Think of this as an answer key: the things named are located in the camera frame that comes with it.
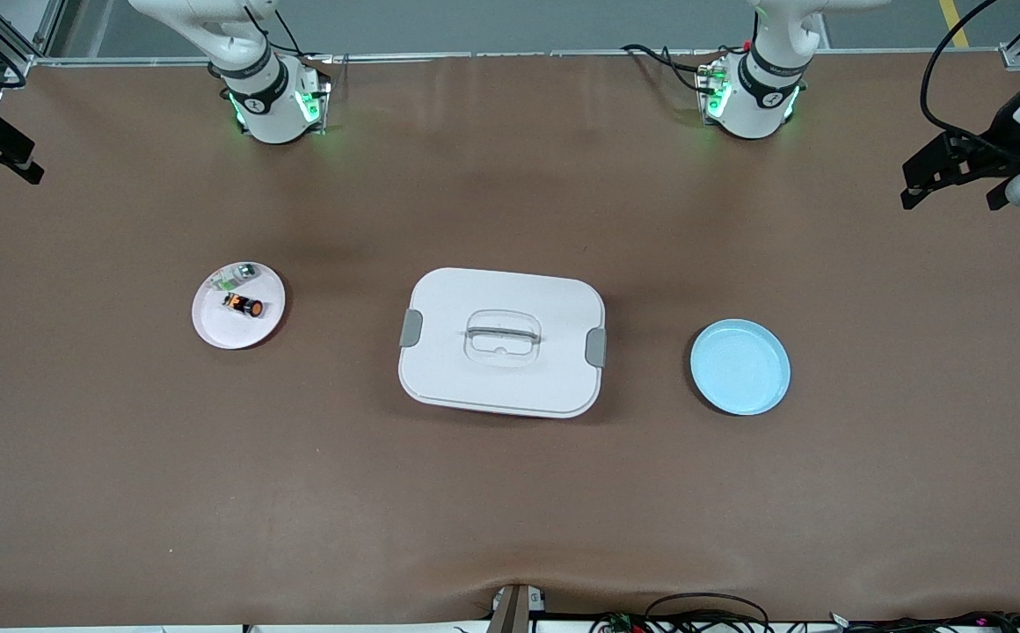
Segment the brown table mat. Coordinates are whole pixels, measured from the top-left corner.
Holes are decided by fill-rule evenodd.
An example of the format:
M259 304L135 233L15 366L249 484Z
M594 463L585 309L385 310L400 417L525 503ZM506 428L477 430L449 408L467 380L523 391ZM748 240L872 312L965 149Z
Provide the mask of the brown table mat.
M471 620L738 594L780 620L1020 612L1020 208L901 208L916 54L825 55L763 142L619 57L353 64L266 147L197 67L40 68L0 113L0 628ZM214 270L280 274L267 341L201 340ZM398 378L442 267L605 301L573 419ZM707 325L774 332L790 389L714 408Z

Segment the white lidded storage box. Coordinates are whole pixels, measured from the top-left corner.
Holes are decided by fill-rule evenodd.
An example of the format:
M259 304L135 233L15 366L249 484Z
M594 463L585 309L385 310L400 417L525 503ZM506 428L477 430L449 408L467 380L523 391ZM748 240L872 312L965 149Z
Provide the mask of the white lidded storage box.
M581 280L458 267L431 270L414 285L408 309L423 316L420 341L401 348L397 373L422 404L514 416L571 419L598 400L603 369L586 365L584 337L606 329L605 302ZM541 321L536 363L499 367L464 353L470 314L505 309Z

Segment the pink round plate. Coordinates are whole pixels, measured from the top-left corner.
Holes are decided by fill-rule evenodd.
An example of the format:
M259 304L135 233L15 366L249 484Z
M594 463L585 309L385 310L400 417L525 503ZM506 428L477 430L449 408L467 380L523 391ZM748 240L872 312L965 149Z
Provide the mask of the pink round plate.
M272 267L253 264L259 268L259 275L231 293L261 300L265 305L264 314L259 319L250 319L224 308L226 292L213 289L208 283L209 277L220 267L201 282L190 305L190 320L201 340L220 349L242 350L267 341L280 329L288 315L288 288Z

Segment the light blue round plate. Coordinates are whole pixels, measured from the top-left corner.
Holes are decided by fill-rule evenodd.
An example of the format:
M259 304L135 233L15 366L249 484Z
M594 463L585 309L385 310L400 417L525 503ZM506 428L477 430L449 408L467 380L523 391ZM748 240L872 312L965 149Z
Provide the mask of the light blue round plate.
M746 319L723 319L700 331L690 347L688 372L710 405L734 416L771 411L790 389L783 342Z

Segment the silver table edge rail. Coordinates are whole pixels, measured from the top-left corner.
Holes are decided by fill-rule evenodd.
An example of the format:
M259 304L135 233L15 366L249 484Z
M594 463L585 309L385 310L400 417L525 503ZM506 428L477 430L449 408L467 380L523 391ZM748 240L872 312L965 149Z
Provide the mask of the silver table edge rail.
M824 55L840 54L931 54L931 47L917 48L824 48L816 53L816 59ZM322 64L342 63L408 63L426 62L439 59L503 59L503 57L619 57L627 53L622 49L553 49L549 52L495 53L495 52L436 52L404 54L313 54L310 61ZM153 57L39 57L29 63L29 68L175 68L205 67L208 59L201 56L153 56Z

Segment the wooden metal bracket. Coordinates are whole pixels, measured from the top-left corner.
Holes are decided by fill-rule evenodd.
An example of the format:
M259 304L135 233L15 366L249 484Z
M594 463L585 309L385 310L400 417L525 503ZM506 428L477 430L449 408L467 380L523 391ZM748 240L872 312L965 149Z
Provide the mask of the wooden metal bracket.
M494 594L484 633L541 633L537 617L545 613L545 593L538 586L502 586Z

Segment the small green clear switch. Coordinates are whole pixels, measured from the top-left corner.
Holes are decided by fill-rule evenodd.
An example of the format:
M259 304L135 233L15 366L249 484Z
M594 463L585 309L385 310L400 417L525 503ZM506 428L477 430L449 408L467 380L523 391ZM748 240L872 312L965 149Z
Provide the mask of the small green clear switch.
M252 278L259 275L259 268L253 263L236 263L231 266L216 270L208 283L211 288L231 293L240 288L243 284L249 283Z

